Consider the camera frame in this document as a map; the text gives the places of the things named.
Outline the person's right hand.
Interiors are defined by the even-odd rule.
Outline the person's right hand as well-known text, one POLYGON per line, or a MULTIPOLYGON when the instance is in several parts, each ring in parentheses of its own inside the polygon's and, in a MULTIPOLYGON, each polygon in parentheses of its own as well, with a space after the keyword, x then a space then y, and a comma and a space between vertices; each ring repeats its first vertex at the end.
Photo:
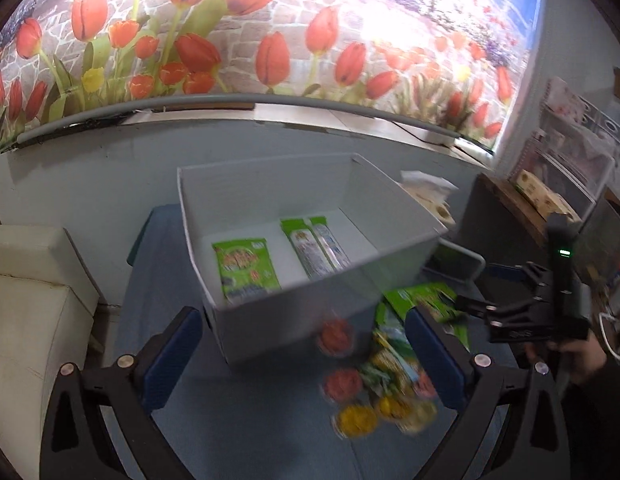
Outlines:
POLYGON ((592 330, 586 340, 566 340, 561 344, 549 341, 546 348, 562 355, 555 374, 560 386, 605 390, 615 382, 615 372, 608 369, 608 356, 592 330))

